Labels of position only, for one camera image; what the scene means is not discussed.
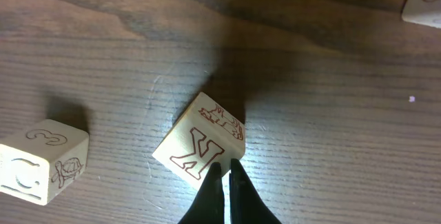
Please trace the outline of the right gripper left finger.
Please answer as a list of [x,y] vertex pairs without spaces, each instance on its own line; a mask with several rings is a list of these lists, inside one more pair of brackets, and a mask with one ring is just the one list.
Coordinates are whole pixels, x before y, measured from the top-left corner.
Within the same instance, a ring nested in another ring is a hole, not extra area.
[[212,163],[193,203],[178,224],[224,224],[221,165]]

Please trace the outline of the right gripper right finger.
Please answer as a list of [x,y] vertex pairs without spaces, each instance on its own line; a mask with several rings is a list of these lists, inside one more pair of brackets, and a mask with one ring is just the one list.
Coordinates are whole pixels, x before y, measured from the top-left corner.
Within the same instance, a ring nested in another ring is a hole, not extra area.
[[232,224],[281,224],[268,209],[238,159],[231,159],[229,198]]

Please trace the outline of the yellow block C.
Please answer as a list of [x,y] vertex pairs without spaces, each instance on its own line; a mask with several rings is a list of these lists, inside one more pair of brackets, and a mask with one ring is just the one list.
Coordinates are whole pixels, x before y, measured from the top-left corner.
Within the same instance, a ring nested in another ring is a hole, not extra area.
[[47,205],[85,171],[90,136],[46,119],[1,139],[1,191]]

